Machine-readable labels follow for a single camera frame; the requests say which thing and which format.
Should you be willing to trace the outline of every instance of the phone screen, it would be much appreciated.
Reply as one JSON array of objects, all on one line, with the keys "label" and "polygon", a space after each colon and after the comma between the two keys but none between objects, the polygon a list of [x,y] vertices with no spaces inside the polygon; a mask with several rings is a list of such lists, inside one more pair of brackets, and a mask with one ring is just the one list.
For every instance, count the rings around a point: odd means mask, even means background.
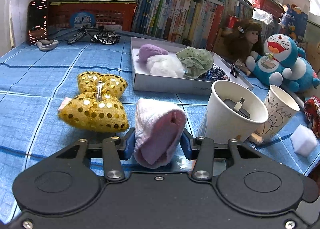
[{"label": "phone screen", "polygon": [[34,0],[29,4],[28,9],[28,36],[29,44],[34,44],[40,39],[47,39],[47,19],[48,2],[47,0]]}]

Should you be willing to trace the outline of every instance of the gold sequined bow pillow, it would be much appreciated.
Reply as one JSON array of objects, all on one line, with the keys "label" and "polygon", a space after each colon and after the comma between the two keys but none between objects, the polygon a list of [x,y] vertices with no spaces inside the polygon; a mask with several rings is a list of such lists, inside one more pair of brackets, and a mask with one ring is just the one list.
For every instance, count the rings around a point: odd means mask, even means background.
[{"label": "gold sequined bow pillow", "polygon": [[98,81],[102,81],[102,94],[110,94],[120,98],[128,83],[120,76],[114,74],[100,74],[97,72],[84,72],[78,75],[80,93],[97,91]]},{"label": "gold sequined bow pillow", "polygon": [[129,128],[122,103],[110,94],[96,100],[96,92],[84,92],[73,98],[59,117],[69,125],[97,132],[123,132]]}]

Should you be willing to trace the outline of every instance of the purple plush toy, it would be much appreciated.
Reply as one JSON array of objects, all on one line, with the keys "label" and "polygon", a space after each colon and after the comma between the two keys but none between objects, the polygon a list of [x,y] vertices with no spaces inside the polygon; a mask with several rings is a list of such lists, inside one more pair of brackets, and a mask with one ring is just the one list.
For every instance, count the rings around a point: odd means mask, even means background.
[{"label": "purple plush toy", "polygon": [[148,58],[155,55],[167,55],[168,51],[161,47],[146,44],[142,45],[139,50],[139,59],[143,62],[147,62]]}]

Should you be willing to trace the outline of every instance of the white cardboard box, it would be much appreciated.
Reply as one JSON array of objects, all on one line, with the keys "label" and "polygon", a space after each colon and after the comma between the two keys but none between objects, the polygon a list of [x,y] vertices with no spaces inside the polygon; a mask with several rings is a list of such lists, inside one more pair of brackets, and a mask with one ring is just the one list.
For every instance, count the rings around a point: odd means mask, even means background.
[{"label": "white cardboard box", "polygon": [[[152,44],[166,49],[169,54],[175,55],[187,46],[171,43],[167,41],[159,41],[145,38],[131,38],[131,63],[133,89],[137,91],[158,91],[173,93],[191,93],[191,94],[211,94],[211,86],[213,82],[203,81],[189,78],[174,78],[165,76],[150,75],[145,63],[139,61],[137,56],[142,45]],[[221,67],[223,71],[230,77],[232,82],[236,82],[249,90],[253,86],[239,74],[237,78],[230,74],[231,65],[223,60],[220,56],[213,53],[214,64]]]}]

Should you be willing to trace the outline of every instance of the red cloth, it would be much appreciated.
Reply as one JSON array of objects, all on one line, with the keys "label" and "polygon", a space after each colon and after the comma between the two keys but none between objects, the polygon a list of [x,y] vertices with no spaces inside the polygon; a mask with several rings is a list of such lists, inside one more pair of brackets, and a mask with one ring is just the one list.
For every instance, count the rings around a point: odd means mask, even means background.
[{"label": "red cloth", "polygon": [[320,137],[320,99],[316,96],[311,96],[304,103],[303,112],[307,120],[312,124],[312,131],[317,138]]}]

